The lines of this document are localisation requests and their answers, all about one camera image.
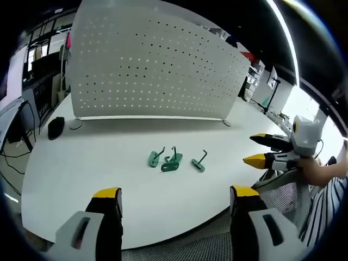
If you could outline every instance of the white table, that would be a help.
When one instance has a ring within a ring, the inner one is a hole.
[[[184,233],[229,206],[232,184],[252,186],[264,171],[243,163],[243,157],[269,150],[252,142],[257,133],[283,134],[270,119],[238,99],[228,120],[117,119],[83,121],[78,130],[68,96],[48,122],[63,116],[62,136],[47,139],[47,126],[38,137],[22,189],[24,227],[55,241],[57,229],[92,195],[110,187],[122,188],[123,249],[157,243]],[[147,166],[151,151],[172,146],[183,154],[177,171],[162,173]],[[199,173],[190,161],[200,159]]]

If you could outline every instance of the green bracket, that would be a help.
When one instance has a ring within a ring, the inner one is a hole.
[[[195,166],[200,172],[204,172],[206,170],[206,168],[201,164],[202,160],[207,156],[208,152],[206,152],[205,150],[204,151],[204,156],[203,158],[201,158],[200,161],[196,160],[196,159],[192,159],[191,160],[191,163],[193,166]]]
[[[174,156],[170,160],[169,160],[170,156],[167,156],[167,157],[164,158],[164,160],[167,163],[170,163],[170,162],[180,163],[181,159],[183,158],[183,155],[181,153],[176,153],[175,146],[172,148],[172,150],[174,150]]]
[[[168,162],[164,163],[161,167],[163,172],[174,171],[179,168],[179,162]]]
[[[151,152],[150,157],[148,158],[148,164],[150,167],[157,167],[159,156],[164,152],[165,147],[163,147],[162,151],[160,153],[157,153],[156,151]]]

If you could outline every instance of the person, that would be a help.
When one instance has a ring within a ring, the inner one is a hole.
[[[307,246],[314,246],[343,200],[348,183],[348,153],[341,162],[329,166],[320,166],[313,157],[301,159],[299,166],[308,184],[323,188],[312,198],[307,229],[300,234]]]

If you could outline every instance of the white perforated panel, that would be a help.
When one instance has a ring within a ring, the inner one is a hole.
[[[69,65],[76,117],[224,119],[250,62],[216,35],[145,8],[80,8]]]

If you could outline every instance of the person's arm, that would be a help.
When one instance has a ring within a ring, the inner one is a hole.
[[[331,166],[319,166],[313,157],[303,158],[299,162],[302,172],[310,185],[325,187],[334,178],[345,178],[348,171],[348,155],[343,161]]]

